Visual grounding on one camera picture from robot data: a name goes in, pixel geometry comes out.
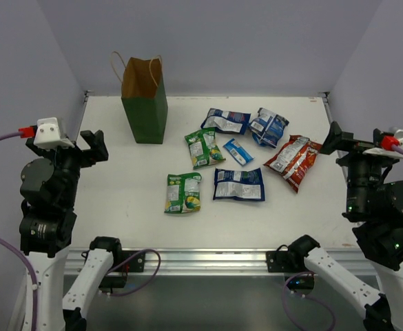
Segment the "dark blue pretzel packet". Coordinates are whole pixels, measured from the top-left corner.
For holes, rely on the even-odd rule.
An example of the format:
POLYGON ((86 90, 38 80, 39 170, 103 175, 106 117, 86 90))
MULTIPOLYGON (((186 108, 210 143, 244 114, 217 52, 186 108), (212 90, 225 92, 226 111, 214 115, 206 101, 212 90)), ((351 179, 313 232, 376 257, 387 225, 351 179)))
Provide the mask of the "dark blue pretzel packet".
POLYGON ((289 120, 266 108, 259 108, 257 117, 249 124, 254 141, 260 146, 276 148, 289 120))

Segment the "green snack packet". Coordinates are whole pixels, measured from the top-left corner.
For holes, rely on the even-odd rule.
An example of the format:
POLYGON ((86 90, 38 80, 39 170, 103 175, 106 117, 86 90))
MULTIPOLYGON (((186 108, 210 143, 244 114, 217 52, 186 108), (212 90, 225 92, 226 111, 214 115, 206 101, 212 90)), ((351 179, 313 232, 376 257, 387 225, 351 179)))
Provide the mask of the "green snack packet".
POLYGON ((166 214, 185 214, 198 212, 200 203, 200 183, 198 172, 167 175, 166 214))
POLYGON ((193 169, 212 166, 226 160, 216 143, 214 128, 204 128, 185 136, 193 169))

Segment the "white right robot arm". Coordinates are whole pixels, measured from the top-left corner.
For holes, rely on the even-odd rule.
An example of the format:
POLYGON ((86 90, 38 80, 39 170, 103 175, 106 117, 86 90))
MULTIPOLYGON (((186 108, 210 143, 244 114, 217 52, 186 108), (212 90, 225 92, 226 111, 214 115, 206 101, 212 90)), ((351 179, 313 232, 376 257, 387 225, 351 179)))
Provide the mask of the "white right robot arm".
POLYGON ((403 330, 403 181, 385 180, 403 159, 403 130, 374 130, 369 142, 333 122, 320 151, 344 153, 337 160, 347 169, 344 218, 354 224, 353 234, 380 288, 362 282, 308 235, 288 246, 287 261, 331 285, 357 310, 367 330, 403 330))

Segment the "dark blue snack packet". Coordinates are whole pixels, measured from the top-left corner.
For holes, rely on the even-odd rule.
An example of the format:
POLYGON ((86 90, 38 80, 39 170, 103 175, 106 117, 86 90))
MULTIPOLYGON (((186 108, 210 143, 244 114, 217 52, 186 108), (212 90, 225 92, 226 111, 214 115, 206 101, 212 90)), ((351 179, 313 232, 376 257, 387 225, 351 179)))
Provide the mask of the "dark blue snack packet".
POLYGON ((250 118, 250 113, 210 108, 200 128, 214 128, 219 133, 244 135, 250 123, 250 118))

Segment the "green paper bag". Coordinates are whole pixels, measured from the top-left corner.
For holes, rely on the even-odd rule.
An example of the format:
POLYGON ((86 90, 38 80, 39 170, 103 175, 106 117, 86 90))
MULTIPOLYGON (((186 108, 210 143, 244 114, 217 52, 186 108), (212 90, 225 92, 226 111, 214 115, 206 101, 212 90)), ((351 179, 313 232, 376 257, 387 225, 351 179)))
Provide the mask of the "green paper bag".
POLYGON ((110 64, 121 83, 121 102, 135 142, 161 144, 168 113, 162 57, 123 61, 122 75, 110 64))

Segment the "blue M&M's candy packet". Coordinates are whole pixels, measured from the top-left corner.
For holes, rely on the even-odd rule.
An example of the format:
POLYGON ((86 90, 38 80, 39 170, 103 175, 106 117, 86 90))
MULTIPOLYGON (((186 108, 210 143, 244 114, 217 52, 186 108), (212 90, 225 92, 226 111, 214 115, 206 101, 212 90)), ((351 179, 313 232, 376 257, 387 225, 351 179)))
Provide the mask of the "blue M&M's candy packet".
POLYGON ((230 139, 223 145, 223 147, 241 166, 245 166, 254 160, 254 158, 239 144, 236 139, 230 139))

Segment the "dark blue cookie packet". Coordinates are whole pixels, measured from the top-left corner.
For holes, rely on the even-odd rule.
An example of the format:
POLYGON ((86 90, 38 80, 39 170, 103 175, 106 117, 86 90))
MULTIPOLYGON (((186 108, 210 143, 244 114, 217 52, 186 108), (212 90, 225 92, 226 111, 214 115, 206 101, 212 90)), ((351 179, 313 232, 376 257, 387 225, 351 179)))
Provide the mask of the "dark blue cookie packet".
POLYGON ((213 200, 265 201, 265 185, 262 170, 226 170, 216 168, 214 172, 213 200))

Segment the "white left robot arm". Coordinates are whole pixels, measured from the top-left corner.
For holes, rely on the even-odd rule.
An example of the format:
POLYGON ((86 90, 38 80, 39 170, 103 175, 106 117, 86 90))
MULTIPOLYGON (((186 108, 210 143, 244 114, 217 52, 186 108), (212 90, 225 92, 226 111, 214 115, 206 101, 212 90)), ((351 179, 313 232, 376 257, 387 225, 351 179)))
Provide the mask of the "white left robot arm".
POLYGON ((21 171, 20 250, 31 265, 24 330, 86 330, 87 313, 102 280, 124 262, 119 239, 96 237, 76 281, 63 293, 81 170, 109 159, 102 131, 84 130, 80 135, 89 145, 86 150, 77 145, 44 150, 33 138, 25 142, 38 157, 21 171))

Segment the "red snack packet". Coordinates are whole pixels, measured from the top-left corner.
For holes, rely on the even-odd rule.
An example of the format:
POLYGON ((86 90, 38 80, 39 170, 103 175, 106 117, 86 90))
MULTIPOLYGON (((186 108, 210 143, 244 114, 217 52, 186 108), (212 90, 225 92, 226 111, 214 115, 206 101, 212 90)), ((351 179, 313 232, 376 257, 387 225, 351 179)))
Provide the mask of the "red snack packet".
POLYGON ((322 144, 302 135, 291 135, 280 151, 263 166, 279 174, 298 193, 308 170, 314 165, 322 144))

